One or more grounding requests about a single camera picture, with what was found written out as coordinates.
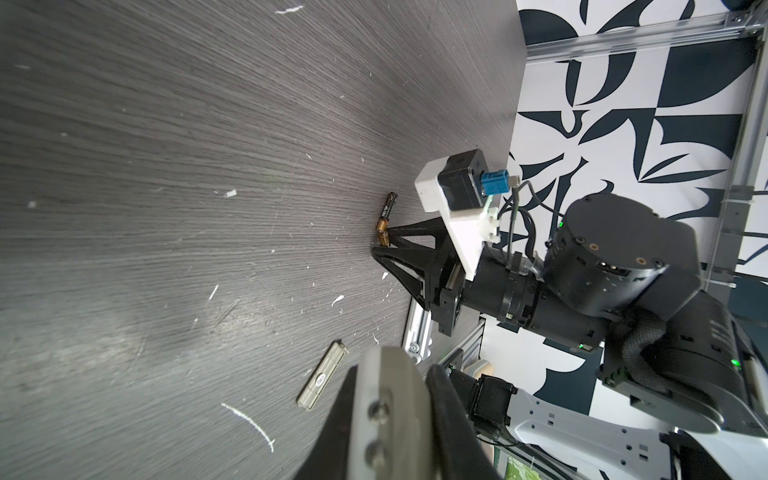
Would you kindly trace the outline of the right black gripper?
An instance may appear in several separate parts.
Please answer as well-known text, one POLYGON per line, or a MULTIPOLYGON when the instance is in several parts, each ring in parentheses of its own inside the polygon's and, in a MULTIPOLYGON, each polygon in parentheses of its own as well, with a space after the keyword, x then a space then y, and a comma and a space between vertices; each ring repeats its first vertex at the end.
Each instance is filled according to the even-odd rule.
POLYGON ((440 217, 389 227, 389 245, 371 248, 371 256, 393 275, 437 323, 440 333, 455 330, 466 284, 466 272, 440 217), (409 241, 432 237, 434 249, 409 241))

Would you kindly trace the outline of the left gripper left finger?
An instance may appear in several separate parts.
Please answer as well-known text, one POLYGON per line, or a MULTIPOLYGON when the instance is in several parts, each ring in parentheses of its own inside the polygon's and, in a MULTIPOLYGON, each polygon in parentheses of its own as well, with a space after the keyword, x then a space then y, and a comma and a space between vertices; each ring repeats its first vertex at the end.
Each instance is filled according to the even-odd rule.
POLYGON ((346 479, 432 479, 430 394, 400 347, 367 350, 355 381, 346 479))

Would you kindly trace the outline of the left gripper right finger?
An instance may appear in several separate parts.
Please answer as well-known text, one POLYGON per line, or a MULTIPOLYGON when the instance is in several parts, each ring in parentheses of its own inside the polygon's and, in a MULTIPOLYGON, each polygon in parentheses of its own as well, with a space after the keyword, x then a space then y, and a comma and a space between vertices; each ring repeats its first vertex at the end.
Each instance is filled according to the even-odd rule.
POLYGON ((499 479, 492 462, 476 438, 460 398, 439 365, 426 375, 430 394, 434 450, 441 479, 499 479))

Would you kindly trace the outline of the black gold battery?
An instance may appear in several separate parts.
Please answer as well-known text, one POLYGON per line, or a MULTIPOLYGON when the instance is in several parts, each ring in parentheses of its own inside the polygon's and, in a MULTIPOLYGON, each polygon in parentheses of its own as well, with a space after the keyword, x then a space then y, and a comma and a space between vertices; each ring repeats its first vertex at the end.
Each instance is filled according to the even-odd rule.
POLYGON ((390 246, 390 238, 388 232, 389 220, 384 217, 380 217, 376 225, 376 234, 379 244, 383 247, 390 246))
POLYGON ((388 195, 387 195, 387 197, 385 199, 384 206, 383 206, 382 211, 381 211, 381 216, 380 216, 381 219, 383 219, 385 221, 388 221, 390 219, 390 216, 391 216, 392 210, 394 208, 394 205, 396 203, 397 197, 398 197, 398 195, 395 192, 389 192, 388 193, 388 195))

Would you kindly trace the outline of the remote battery cover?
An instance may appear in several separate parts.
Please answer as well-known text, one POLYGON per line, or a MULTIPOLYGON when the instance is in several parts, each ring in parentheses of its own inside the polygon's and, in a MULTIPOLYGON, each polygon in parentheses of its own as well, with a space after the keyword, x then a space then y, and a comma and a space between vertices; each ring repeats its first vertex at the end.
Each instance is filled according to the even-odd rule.
POLYGON ((314 408, 331 377, 348 352, 349 350, 341 340, 335 340, 330 344, 297 397, 296 403, 299 408, 306 411, 314 408))

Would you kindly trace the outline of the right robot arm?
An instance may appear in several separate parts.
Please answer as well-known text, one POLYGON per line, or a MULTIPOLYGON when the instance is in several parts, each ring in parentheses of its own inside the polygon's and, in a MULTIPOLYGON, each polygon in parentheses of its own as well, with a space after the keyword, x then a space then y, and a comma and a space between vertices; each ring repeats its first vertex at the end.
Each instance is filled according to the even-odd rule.
POLYGON ((470 308, 572 349, 602 347, 600 382, 679 435, 697 478, 767 475, 767 364, 728 308, 702 287, 688 225, 614 194, 573 203, 547 241, 463 264, 445 220, 393 228, 372 257, 450 334, 470 308))

